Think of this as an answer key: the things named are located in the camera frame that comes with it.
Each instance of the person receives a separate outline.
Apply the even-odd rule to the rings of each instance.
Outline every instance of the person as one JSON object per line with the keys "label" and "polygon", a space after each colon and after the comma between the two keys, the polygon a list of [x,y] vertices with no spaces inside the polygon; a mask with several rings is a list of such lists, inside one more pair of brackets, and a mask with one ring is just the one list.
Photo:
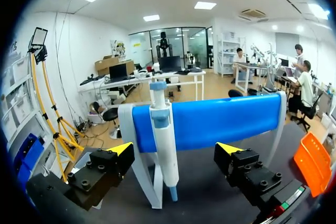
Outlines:
{"label": "person", "polygon": [[305,60],[302,64],[302,73],[297,82],[292,84],[295,88],[301,87],[301,95],[295,94],[288,100],[288,110],[292,115],[296,115],[299,109],[310,108],[313,106],[313,87],[312,78],[308,73],[311,69],[309,61]]}
{"label": "person", "polygon": [[[231,81],[231,83],[235,83],[236,82],[236,69],[237,66],[235,65],[235,62],[243,62],[246,63],[246,57],[243,55],[243,50],[241,48],[237,48],[237,54],[234,55],[233,57],[233,80]],[[245,68],[239,67],[239,72],[241,72],[241,70],[246,70]]]}
{"label": "person", "polygon": [[298,79],[301,76],[301,73],[303,72],[303,62],[305,60],[303,56],[303,48],[300,44],[295,45],[295,50],[297,53],[296,59],[297,62],[292,64],[292,67],[295,68],[294,77]]}

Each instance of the green light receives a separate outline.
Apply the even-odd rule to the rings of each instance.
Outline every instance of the green light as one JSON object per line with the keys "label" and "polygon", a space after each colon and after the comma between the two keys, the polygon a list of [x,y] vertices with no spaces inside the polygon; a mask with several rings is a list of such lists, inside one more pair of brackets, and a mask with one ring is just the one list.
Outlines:
{"label": "green light", "polygon": [[284,208],[284,210],[286,210],[289,207],[289,205],[286,202],[282,203],[281,206]]}

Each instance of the orange plastic basket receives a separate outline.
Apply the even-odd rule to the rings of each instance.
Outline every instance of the orange plastic basket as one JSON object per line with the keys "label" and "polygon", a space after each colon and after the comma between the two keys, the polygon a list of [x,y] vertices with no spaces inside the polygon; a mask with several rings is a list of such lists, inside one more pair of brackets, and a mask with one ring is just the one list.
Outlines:
{"label": "orange plastic basket", "polygon": [[320,141],[309,132],[294,156],[313,197],[323,193],[331,178],[331,159]]}

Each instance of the yellow tripod stand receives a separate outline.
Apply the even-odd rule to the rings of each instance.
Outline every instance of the yellow tripod stand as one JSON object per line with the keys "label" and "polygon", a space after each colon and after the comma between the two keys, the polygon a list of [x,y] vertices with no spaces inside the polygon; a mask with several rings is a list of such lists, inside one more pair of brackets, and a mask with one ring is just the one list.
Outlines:
{"label": "yellow tripod stand", "polygon": [[[48,76],[47,76],[45,61],[43,60],[42,61],[42,66],[43,66],[43,75],[44,75],[45,83],[46,83],[48,94],[49,94],[49,97],[50,97],[50,100],[51,100],[51,103],[52,103],[52,108],[55,110],[55,113],[57,115],[58,132],[55,131],[53,125],[50,122],[50,119],[47,116],[47,113],[46,113],[46,110],[44,108],[44,105],[42,103],[42,99],[41,99],[39,88],[38,88],[38,84],[37,84],[35,64],[36,64],[35,63],[35,54],[31,53],[31,72],[32,72],[32,75],[33,75],[33,83],[34,83],[35,90],[36,90],[37,100],[38,100],[38,103],[39,103],[39,105],[41,107],[42,116],[45,118],[45,120],[46,120],[47,124],[49,125],[49,127],[51,129],[51,132],[53,134],[58,165],[59,165],[59,168],[61,170],[63,180],[66,182],[67,179],[66,179],[65,174],[63,172],[62,163],[61,163],[61,160],[60,160],[60,157],[59,157],[59,153],[58,153],[57,143],[60,144],[60,146],[66,152],[66,154],[71,159],[71,161],[74,162],[75,158],[70,153],[70,149],[65,145],[65,143],[73,145],[74,147],[78,148],[80,151],[83,151],[84,148],[82,146],[80,146],[79,144],[77,144],[74,136],[72,136],[71,133],[66,128],[66,125],[69,126],[72,130],[74,130],[81,137],[85,137],[85,136],[82,133],[80,133],[75,127],[71,126],[65,119],[63,119],[62,116],[59,115],[58,110],[56,108],[56,104],[55,104],[53,95],[51,93],[50,86],[49,86],[49,80],[48,80]],[[63,127],[64,131],[68,135],[69,139],[65,138],[61,134],[61,126]]]}

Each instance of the bolt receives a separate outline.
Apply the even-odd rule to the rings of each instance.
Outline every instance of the bolt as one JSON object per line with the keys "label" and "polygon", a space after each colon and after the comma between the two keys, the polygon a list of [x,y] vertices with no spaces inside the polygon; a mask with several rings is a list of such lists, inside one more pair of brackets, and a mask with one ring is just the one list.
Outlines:
{"label": "bolt", "polygon": [[98,170],[102,173],[105,172],[105,166],[104,165],[98,165]]}
{"label": "bolt", "polygon": [[282,174],[281,173],[275,173],[273,178],[275,180],[280,180],[282,178]]}
{"label": "bolt", "polygon": [[86,167],[87,168],[91,168],[92,167],[92,162],[91,161],[87,161],[86,162]]}
{"label": "bolt", "polygon": [[249,171],[251,170],[251,166],[249,166],[249,165],[245,165],[245,166],[244,166],[244,170],[245,170],[246,172],[249,172]]}
{"label": "bolt", "polygon": [[68,174],[68,180],[69,180],[69,182],[75,181],[76,180],[75,175],[73,173],[69,173]]}
{"label": "bolt", "polygon": [[268,183],[266,180],[262,180],[260,181],[259,185],[261,186],[261,188],[265,188],[268,185]]}
{"label": "bolt", "polygon": [[85,189],[85,190],[88,190],[91,186],[90,186],[90,182],[88,180],[82,180],[81,182],[82,184],[82,187]]}
{"label": "bolt", "polygon": [[262,168],[262,166],[263,166],[262,161],[258,161],[258,162],[256,163],[256,167],[257,167],[257,168]]}

